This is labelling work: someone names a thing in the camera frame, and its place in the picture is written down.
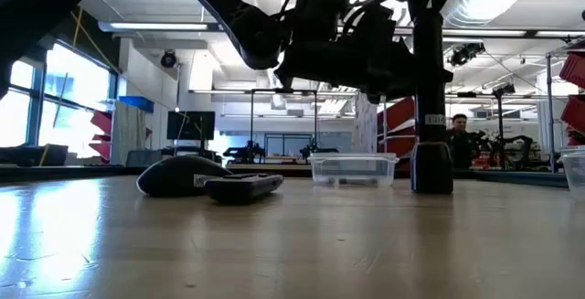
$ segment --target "wooden table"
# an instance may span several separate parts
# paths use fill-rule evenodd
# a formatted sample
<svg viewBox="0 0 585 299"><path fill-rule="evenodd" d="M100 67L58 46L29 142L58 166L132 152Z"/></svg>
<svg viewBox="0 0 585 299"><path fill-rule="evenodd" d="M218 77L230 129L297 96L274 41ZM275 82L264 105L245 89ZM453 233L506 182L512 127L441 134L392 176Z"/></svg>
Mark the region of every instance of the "wooden table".
<svg viewBox="0 0 585 299"><path fill-rule="evenodd" d="M287 179L227 207L134 181L0 187L0 298L585 297L585 208L568 192Z"/></svg>

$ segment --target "sticker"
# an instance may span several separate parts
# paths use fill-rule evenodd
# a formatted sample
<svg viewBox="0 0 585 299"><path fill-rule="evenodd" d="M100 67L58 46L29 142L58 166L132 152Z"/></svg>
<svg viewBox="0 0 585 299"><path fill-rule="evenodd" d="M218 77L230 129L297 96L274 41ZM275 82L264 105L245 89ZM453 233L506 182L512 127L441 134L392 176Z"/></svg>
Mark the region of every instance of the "sticker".
<svg viewBox="0 0 585 299"><path fill-rule="evenodd" d="M425 125L446 125L447 119L445 118L445 115L426 114L424 116L424 124Z"/></svg>
<svg viewBox="0 0 585 299"><path fill-rule="evenodd" d="M216 176L193 175L193 187L202 188L205 185L206 180L209 180L214 177Z"/></svg>

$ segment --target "computer mouse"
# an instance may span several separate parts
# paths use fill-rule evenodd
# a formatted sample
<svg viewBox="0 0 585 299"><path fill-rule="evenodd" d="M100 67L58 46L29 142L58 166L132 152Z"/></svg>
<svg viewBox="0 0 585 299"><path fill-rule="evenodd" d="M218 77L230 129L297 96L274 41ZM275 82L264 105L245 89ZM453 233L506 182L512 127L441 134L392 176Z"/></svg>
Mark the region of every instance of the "computer mouse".
<svg viewBox="0 0 585 299"><path fill-rule="evenodd" d="M136 180L145 195L177 198L205 195L205 181L232 173L197 155L167 158L148 167Z"/></svg>

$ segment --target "monitor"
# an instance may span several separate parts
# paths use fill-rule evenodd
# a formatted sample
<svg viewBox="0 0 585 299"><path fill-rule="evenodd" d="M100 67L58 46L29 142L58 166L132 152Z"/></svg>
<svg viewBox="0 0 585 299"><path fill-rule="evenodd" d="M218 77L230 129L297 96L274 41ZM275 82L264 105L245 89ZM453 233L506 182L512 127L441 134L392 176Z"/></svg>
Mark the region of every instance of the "monitor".
<svg viewBox="0 0 585 299"><path fill-rule="evenodd" d="M215 129L215 112L169 112L166 139L213 140Z"/></svg>

